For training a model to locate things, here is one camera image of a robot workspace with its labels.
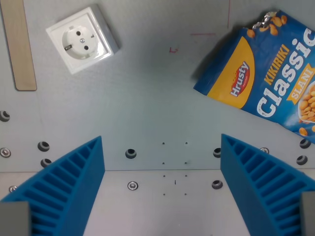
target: gray block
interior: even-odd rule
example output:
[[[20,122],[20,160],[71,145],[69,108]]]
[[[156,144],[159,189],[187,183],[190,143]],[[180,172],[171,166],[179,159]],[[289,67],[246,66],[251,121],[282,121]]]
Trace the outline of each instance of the gray block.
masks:
[[[31,236],[31,234],[31,210],[29,203],[0,203],[0,235]]]
[[[300,201],[302,236],[315,235],[315,192],[303,192]]]

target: hrusty logo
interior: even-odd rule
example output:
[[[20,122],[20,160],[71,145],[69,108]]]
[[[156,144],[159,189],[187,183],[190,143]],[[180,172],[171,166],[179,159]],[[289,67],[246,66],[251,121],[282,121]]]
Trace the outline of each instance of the hrusty logo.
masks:
[[[237,97],[240,95],[246,88],[248,81],[250,79],[250,68],[247,63],[244,61],[243,64],[236,71],[236,78],[232,85],[232,91],[230,94]]]

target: peanut bag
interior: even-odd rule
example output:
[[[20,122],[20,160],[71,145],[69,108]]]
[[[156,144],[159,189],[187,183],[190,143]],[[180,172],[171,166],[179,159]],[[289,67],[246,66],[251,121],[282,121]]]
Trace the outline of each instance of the peanut bag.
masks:
[[[282,11],[241,29],[194,86],[315,143],[315,32]]]

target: white power socket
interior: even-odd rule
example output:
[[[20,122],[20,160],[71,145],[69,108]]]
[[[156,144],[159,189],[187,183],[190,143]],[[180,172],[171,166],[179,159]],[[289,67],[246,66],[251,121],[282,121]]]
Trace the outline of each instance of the white power socket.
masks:
[[[118,46],[97,5],[83,9],[46,31],[71,74],[118,51]]]

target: wooden popsicle stick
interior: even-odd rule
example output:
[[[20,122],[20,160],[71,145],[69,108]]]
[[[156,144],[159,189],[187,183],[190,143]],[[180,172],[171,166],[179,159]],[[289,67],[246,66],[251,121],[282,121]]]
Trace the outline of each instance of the wooden popsicle stick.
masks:
[[[18,91],[35,91],[32,60],[23,0],[0,0],[11,65]]]

